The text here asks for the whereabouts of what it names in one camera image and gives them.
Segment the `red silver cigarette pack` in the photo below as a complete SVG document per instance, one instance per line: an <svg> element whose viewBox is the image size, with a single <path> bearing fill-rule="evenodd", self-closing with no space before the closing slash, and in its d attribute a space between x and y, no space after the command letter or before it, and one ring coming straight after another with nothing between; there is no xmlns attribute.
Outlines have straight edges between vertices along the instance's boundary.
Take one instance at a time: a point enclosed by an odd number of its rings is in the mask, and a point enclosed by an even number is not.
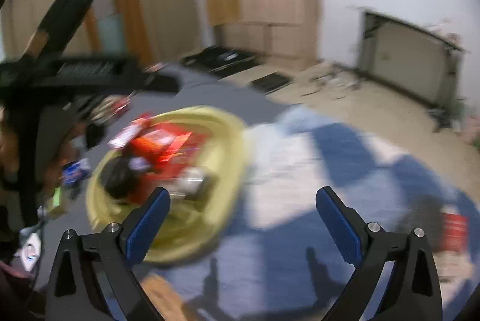
<svg viewBox="0 0 480 321"><path fill-rule="evenodd" d="M469 220L453 205L442 208L440 251L465 253L468 248Z"/></svg>

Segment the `black round foam-top jar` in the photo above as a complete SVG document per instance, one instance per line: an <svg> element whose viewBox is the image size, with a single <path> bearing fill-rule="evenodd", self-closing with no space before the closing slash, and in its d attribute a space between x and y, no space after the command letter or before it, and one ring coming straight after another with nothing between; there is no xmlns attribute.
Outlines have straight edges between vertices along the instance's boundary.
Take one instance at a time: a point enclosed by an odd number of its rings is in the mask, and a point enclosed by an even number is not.
<svg viewBox="0 0 480 321"><path fill-rule="evenodd" d="M126 199L138 185L139 174L130 166L131 160L131 157L116 156L100 172L99 183L114 199Z"/></svg>

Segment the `dark red cigarette carton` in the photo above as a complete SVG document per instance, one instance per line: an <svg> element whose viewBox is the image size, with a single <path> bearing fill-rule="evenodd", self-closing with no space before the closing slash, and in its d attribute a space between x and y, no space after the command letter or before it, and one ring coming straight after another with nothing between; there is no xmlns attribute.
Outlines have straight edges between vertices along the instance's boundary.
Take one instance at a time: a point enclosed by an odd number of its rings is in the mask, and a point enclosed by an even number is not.
<svg viewBox="0 0 480 321"><path fill-rule="evenodd" d="M157 123L128 143L128 150L145 158L164 178L177 177L189 165L195 149L192 131L175 123Z"/></svg>

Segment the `grey bed sheet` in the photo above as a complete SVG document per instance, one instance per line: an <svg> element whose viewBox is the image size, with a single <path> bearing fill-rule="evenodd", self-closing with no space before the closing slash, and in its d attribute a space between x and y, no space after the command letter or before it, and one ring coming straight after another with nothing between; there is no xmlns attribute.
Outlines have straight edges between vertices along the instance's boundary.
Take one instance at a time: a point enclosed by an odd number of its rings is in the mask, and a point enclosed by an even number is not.
<svg viewBox="0 0 480 321"><path fill-rule="evenodd" d="M162 114L184 107L205 105L230 112L250 126L270 123L288 107L287 104L253 89L244 88L228 80L216 80L210 75L191 71L182 66L168 66L165 72L176 75L181 81L179 93L175 96L159 93L137 94L132 98L130 110L126 115L108 128L109 137L114 136L131 120L145 112ZM37 286L41 287L49 280L62 233L69 228L80 234L91 232L85 199L86 194L82 192L69 206L69 211L65 215L47 224L44 236L46 248L41 259Z"/></svg>

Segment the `yellow plastic basin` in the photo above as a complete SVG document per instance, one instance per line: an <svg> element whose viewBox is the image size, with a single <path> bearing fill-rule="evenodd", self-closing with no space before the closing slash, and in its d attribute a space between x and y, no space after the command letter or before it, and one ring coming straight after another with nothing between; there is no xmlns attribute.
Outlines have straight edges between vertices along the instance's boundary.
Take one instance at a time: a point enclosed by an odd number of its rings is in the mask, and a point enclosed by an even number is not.
<svg viewBox="0 0 480 321"><path fill-rule="evenodd" d="M213 181L196 201L174 201L145 256L147 262L174 264L198 256L228 225L239 199L249 152L245 123L210 106L186 107L154 116L153 123L170 122L208 138L194 159Z"/></svg>

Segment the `blue white checkered blanket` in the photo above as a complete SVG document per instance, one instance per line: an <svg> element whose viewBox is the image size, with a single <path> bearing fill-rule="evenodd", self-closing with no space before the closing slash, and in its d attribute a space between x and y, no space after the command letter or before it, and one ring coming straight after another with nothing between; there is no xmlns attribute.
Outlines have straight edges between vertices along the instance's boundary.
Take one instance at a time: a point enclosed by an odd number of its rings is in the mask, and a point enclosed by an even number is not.
<svg viewBox="0 0 480 321"><path fill-rule="evenodd" d="M468 223L465 248L440 267L443 316L454 319L479 283L479 204L428 166L376 135L302 107L247 130L245 189L219 246L160 270L199 320L319 320L353 267L316 210L331 187L385 230L424 229L439 243L441 215Z"/></svg>

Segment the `black open equipment case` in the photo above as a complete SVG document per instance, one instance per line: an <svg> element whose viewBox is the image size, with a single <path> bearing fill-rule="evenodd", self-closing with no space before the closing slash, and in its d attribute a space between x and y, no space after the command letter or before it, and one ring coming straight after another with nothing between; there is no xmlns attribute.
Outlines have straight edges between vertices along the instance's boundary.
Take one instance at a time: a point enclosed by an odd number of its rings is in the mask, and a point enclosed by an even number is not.
<svg viewBox="0 0 480 321"><path fill-rule="evenodd" d="M184 57L182 66L223 79L260 64L254 53L210 46L200 53Z"/></svg>

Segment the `black foam tray insert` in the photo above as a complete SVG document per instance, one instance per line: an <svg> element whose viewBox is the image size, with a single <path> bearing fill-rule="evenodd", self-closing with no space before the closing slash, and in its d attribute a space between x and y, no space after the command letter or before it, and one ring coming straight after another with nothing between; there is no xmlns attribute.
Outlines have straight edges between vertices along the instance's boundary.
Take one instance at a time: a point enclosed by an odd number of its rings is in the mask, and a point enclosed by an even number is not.
<svg viewBox="0 0 480 321"><path fill-rule="evenodd" d="M276 92L292 83L292 78L285 74L267 74L249 83L249 86L262 94L268 95Z"/></svg>

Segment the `black folding table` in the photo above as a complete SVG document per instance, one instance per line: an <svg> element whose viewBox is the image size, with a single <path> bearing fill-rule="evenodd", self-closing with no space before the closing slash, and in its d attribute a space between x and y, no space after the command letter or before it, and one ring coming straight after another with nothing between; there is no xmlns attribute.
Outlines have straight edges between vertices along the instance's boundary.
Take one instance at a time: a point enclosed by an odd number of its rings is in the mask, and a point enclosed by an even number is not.
<svg viewBox="0 0 480 321"><path fill-rule="evenodd" d="M380 12L363 11L355 73L424 105L433 130L456 126L465 55L456 41Z"/></svg>

